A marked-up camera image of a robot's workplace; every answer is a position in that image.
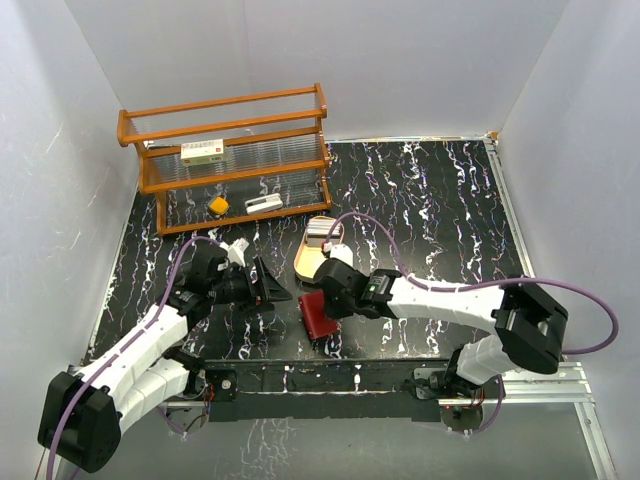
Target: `red block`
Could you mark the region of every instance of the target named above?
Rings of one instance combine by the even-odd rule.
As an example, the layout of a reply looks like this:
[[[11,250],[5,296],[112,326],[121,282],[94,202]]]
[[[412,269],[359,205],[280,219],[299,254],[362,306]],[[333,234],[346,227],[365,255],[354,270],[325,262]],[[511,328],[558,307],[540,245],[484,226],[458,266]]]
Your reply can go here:
[[[327,337],[340,329],[338,322],[324,314],[322,290],[298,297],[298,302],[300,302],[302,318],[311,340]]]

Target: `orange wooden rack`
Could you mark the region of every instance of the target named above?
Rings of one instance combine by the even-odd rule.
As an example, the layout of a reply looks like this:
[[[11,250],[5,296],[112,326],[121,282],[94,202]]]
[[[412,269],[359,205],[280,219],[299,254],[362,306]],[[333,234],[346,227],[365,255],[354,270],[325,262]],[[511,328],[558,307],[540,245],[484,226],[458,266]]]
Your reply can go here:
[[[247,113],[249,118],[233,119]],[[166,235],[330,209],[329,154],[322,134],[326,116],[322,88],[316,83],[135,112],[121,110],[117,137],[121,146],[135,146],[139,190],[155,195],[157,232]],[[264,133],[253,134],[251,127]],[[207,136],[212,132],[220,133]],[[203,137],[223,138],[225,160],[185,167],[180,145]],[[243,198],[251,198],[251,189],[258,183],[261,194],[272,193],[265,192],[269,185],[274,189],[274,185],[278,189],[285,185],[284,207],[247,215]],[[219,217],[206,208],[218,195],[235,202],[227,198],[235,208]]]

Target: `yellow object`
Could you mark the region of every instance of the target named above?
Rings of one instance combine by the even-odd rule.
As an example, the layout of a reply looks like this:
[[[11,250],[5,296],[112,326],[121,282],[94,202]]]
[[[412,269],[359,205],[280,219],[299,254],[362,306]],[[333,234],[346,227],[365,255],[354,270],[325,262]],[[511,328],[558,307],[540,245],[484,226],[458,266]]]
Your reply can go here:
[[[218,197],[209,204],[209,210],[216,215],[224,215],[229,210],[229,204],[224,198]]]

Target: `black marble surface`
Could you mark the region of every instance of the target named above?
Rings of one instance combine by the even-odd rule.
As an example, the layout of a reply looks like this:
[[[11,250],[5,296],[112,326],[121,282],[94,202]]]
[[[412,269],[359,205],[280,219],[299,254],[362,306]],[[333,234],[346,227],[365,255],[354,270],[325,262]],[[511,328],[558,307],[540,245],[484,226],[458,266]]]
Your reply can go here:
[[[336,143],[330,152],[330,215],[357,210],[388,225],[417,276],[476,283],[522,273],[482,141]],[[164,289],[180,246],[195,234],[229,244],[245,237],[247,255],[261,255],[294,297],[273,313],[249,317],[233,306],[217,307],[185,345],[206,359],[438,358],[483,335],[437,319],[353,317],[337,334],[311,343],[297,302],[305,286],[295,277],[293,260],[312,215],[159,238],[155,212],[153,196],[137,196],[87,360],[102,355],[143,317]],[[354,219],[345,227],[356,268],[369,273],[393,267],[382,232]]]

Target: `white panel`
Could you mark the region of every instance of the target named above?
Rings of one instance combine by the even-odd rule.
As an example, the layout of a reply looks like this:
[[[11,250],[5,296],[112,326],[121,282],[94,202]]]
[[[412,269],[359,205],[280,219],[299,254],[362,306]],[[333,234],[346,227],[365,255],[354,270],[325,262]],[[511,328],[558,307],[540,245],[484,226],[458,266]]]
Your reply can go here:
[[[326,138],[502,128],[565,0],[246,0],[255,91],[320,82]]]
[[[620,478],[638,478],[640,417],[640,4],[573,1],[500,136],[508,186],[536,273],[587,287],[620,317],[620,337],[576,357],[586,370]],[[599,307],[557,294],[566,346],[610,330]]]
[[[327,138],[500,129],[567,0],[66,0],[125,108],[321,82]]]
[[[127,110],[251,92],[237,0],[66,0]]]
[[[0,5],[0,478],[33,478],[47,384],[84,355],[137,177],[62,0]]]

